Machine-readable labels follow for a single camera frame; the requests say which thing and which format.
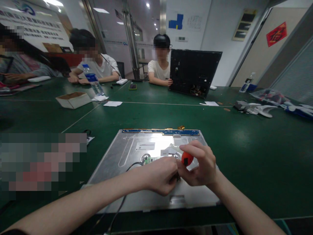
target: mobile phone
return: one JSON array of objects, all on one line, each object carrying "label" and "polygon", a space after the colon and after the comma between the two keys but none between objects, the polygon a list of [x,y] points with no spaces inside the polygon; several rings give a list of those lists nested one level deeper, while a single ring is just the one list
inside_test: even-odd
[{"label": "mobile phone", "polygon": [[130,84],[128,90],[137,90],[137,84]]}]

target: silver metal sheet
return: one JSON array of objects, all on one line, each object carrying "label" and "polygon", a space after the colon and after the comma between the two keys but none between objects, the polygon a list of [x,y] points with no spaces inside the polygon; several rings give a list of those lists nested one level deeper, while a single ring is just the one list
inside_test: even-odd
[{"label": "silver metal sheet", "polygon": [[[181,137],[173,137],[171,135],[164,136],[162,133],[122,133],[122,130],[119,130],[87,184],[96,184],[124,173],[131,164],[140,162],[144,154],[149,154],[152,158],[159,158],[161,150],[166,149],[170,144],[179,146],[188,144],[196,139],[207,146],[201,132],[199,136],[182,135]],[[194,159],[187,168],[190,170],[196,166],[198,166],[198,161]],[[116,212],[121,201],[122,199],[115,201],[99,213]],[[150,211],[213,206],[218,201],[218,197],[207,187],[191,187],[184,180],[181,180],[170,195],[166,197],[151,191],[129,194],[121,211]]]}]

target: blue bottle label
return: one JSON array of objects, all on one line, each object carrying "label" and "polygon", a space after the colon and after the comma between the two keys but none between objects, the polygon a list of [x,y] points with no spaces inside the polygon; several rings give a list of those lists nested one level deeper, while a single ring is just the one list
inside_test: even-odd
[{"label": "blue bottle label", "polygon": [[96,77],[96,75],[94,73],[85,74],[85,76],[86,76],[86,78],[87,78],[87,80],[89,82],[96,82],[96,81],[98,81],[98,79],[97,79],[97,77]]}]

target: table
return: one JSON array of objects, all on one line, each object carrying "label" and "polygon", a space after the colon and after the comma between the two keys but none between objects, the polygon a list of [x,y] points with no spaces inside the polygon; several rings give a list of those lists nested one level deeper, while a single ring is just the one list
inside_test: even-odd
[{"label": "table", "polygon": [[[271,218],[313,216],[312,122],[274,109],[273,118],[242,114],[232,108],[236,100],[255,102],[238,87],[218,87],[209,91],[207,101],[222,102],[219,107],[202,106],[204,100],[168,91],[148,82],[129,83],[110,88],[105,93],[119,107],[103,107],[89,103],[76,110],[62,108],[55,97],[90,86],[69,84],[55,78],[43,86],[12,97],[0,97],[2,133],[52,132],[80,133],[92,130],[96,137],[80,162],[67,172],[66,182],[59,184],[66,194],[78,190],[80,182],[90,178],[117,131],[123,128],[200,129],[212,148],[223,174]],[[51,202],[47,200],[17,201],[1,216],[0,230]],[[93,233],[104,233],[113,218],[104,216]],[[93,216],[75,233],[84,234],[99,219]],[[113,232],[143,231],[234,222],[223,205],[195,209],[127,212],[117,216]]]},{"label": "table", "polygon": [[148,59],[139,59],[139,60],[138,60],[138,63],[139,63],[139,64],[142,64],[143,74],[144,74],[144,65],[149,64],[150,61],[151,61],[151,60],[148,60]]}]

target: water bottle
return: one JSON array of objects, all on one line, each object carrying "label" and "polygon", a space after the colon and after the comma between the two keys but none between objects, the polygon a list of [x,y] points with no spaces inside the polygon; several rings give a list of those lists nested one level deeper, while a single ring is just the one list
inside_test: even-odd
[{"label": "water bottle", "polygon": [[252,80],[254,79],[255,76],[255,72],[253,72],[249,78],[246,79],[244,85],[242,86],[242,88],[239,90],[239,92],[246,92],[250,83],[252,82]]},{"label": "water bottle", "polygon": [[100,86],[100,83],[99,83],[98,78],[95,75],[95,73],[91,70],[91,68],[89,68],[89,66],[87,64],[82,65],[82,66],[83,66],[83,72],[84,72],[87,80],[89,81],[92,89],[96,93],[96,95],[97,96],[101,96],[101,95],[105,96],[103,89]]}]

